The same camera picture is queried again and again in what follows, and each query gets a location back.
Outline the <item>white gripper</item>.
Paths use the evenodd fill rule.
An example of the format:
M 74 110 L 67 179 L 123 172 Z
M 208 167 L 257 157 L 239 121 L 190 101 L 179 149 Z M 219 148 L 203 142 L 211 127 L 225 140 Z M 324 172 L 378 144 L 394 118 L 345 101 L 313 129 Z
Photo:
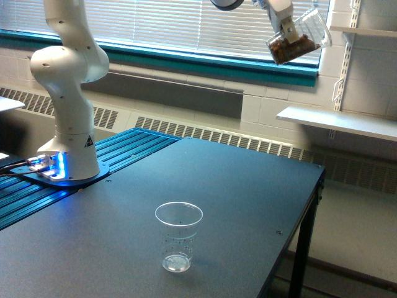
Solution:
M 292 0 L 253 0 L 256 7 L 267 11 L 274 32 L 283 31 L 289 43 L 299 39 L 293 17 Z

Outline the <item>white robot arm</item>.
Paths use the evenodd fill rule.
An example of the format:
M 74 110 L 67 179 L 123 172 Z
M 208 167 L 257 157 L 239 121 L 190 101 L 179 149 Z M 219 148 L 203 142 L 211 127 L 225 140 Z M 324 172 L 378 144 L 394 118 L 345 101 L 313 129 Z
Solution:
M 89 30 L 84 1 L 45 1 L 44 10 L 62 44 L 34 52 L 30 70 L 50 95 L 55 136 L 38 149 L 41 160 L 30 169 L 55 183 L 91 179 L 100 173 L 94 109 L 81 86 L 106 76 L 109 58 Z

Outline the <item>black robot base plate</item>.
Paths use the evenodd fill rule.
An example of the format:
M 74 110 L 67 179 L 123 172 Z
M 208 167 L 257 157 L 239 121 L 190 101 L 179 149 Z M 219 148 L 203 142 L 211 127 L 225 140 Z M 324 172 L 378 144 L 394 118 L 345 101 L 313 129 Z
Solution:
M 23 174 L 22 177 L 25 179 L 39 183 L 46 186 L 60 187 L 60 188 L 84 188 L 90 186 L 101 179 L 106 178 L 110 174 L 109 165 L 105 163 L 99 163 L 99 174 L 94 177 L 82 180 L 64 180 L 64 181 L 52 181 L 49 178 L 45 178 L 42 175 L 31 173 L 31 174 Z

